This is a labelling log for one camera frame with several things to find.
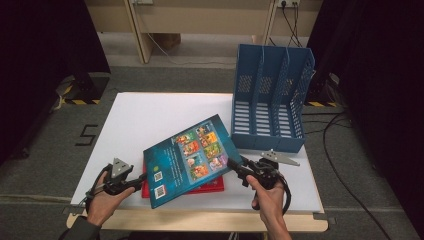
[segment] person's left hand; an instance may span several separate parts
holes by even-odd
[[[107,172],[104,172],[100,177],[97,185],[103,183],[103,179],[106,177]],[[102,191],[95,195],[91,201],[90,209],[87,216],[87,221],[97,226],[102,226],[106,220],[108,220],[113,212],[118,208],[119,204],[130,196],[135,191],[134,187],[130,187],[118,195],[109,195]]]

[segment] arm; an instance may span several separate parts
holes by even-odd
[[[103,182],[107,172],[104,172],[97,184]],[[113,212],[118,208],[119,204],[135,191],[134,187],[130,187],[122,193],[112,196],[106,192],[100,192],[95,195],[90,204],[90,211],[87,218],[78,217],[74,225],[66,234],[64,240],[91,240],[95,239],[99,233],[103,223],[106,222]]]
[[[282,214],[283,184],[277,181],[273,189],[266,190],[253,176],[247,176],[246,180],[257,192],[257,198],[253,199],[252,206],[256,206],[258,203],[261,206],[261,220],[264,222],[271,240],[291,240]]]

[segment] blue book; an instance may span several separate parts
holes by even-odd
[[[242,159],[219,115],[144,150],[150,204],[156,208],[229,172]]]

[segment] human hand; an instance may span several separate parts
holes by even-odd
[[[103,183],[107,172],[104,172],[99,178],[97,185]],[[87,221],[97,226],[102,226],[108,220],[113,212],[118,208],[119,204],[135,191],[134,187],[130,187],[118,195],[109,195],[105,191],[96,194],[90,203]]]
[[[266,190],[258,180],[249,175],[247,182],[256,190],[257,196],[252,201],[252,207],[261,206],[260,217],[264,222],[271,239],[291,239],[283,218],[282,207],[284,201],[284,186],[277,181],[274,188]]]

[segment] sleeve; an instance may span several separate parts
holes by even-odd
[[[78,217],[63,240],[93,240],[100,229],[101,227],[87,222],[84,217]]]

